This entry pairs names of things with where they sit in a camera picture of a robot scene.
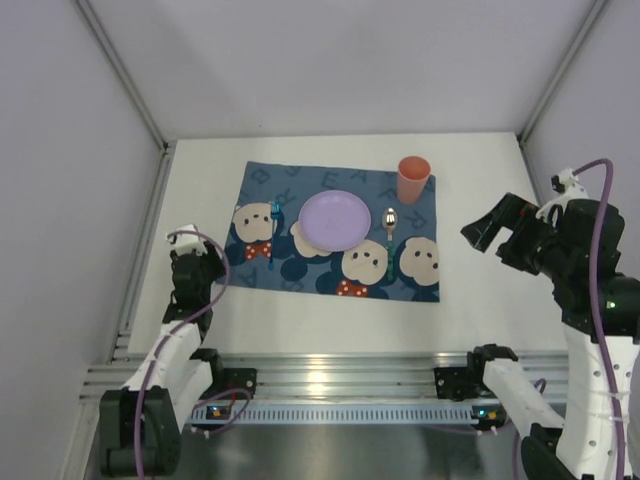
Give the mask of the salmon plastic cup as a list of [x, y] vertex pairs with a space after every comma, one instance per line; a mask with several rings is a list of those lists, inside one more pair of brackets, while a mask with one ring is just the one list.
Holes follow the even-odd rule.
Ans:
[[397, 198], [405, 204], [416, 203], [431, 175], [431, 165], [419, 156], [403, 158], [398, 164]]

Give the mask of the metal spoon green handle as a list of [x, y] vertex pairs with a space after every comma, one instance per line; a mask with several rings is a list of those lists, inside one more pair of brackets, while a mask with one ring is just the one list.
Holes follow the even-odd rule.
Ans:
[[392, 281], [394, 278], [394, 239], [393, 234], [397, 227], [398, 215], [394, 208], [389, 207], [382, 216], [382, 226], [387, 236], [387, 279]]

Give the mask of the blue plastic fork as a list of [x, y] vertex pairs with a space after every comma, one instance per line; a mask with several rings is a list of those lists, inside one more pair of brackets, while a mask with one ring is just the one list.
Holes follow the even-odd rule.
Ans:
[[268, 263], [268, 269], [272, 271], [274, 269], [275, 237], [276, 237], [277, 227], [279, 223], [279, 217], [281, 214], [281, 207], [277, 201], [272, 201], [270, 205], [271, 205], [270, 216], [271, 216], [272, 225], [271, 225], [271, 239], [270, 239], [271, 252], [270, 252], [270, 258]]

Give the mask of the purple plastic plate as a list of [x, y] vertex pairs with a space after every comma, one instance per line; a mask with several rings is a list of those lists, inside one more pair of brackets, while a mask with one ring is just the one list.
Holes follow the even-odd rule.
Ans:
[[312, 246], [346, 251], [358, 246], [371, 228], [371, 213], [358, 196], [343, 190], [327, 190], [310, 197], [301, 207], [299, 229]]

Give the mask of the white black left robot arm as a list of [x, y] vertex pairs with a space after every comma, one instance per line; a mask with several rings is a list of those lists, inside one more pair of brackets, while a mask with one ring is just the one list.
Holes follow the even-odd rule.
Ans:
[[172, 475], [182, 429], [221, 370], [202, 343], [230, 279], [224, 250], [194, 224], [167, 240], [173, 289], [159, 334], [136, 372], [99, 402], [100, 472], [108, 478]]

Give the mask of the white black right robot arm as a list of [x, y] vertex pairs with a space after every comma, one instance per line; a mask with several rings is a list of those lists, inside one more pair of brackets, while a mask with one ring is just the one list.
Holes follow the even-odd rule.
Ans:
[[555, 412], [507, 347], [475, 348], [467, 368], [507, 410], [529, 478], [631, 479], [639, 282], [617, 269], [625, 222], [616, 207], [588, 196], [574, 170], [556, 175], [552, 186], [556, 198], [543, 206], [506, 194], [462, 235], [482, 252], [508, 230], [497, 250], [501, 262], [551, 281], [568, 353], [566, 410]]

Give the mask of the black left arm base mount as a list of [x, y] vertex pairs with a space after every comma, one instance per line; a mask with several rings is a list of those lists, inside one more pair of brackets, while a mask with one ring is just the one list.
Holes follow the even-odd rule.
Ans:
[[229, 368], [225, 367], [213, 377], [213, 383], [201, 394], [200, 400], [213, 397], [230, 389], [244, 389], [255, 394], [257, 387], [257, 370], [254, 368]]

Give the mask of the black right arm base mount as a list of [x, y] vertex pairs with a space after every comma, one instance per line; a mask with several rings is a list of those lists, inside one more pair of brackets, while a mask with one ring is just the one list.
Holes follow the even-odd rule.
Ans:
[[436, 367], [434, 369], [437, 398], [460, 402], [469, 399], [494, 398], [484, 384], [485, 365], [497, 359], [519, 361], [515, 352], [506, 346], [485, 344], [466, 354], [464, 367]]

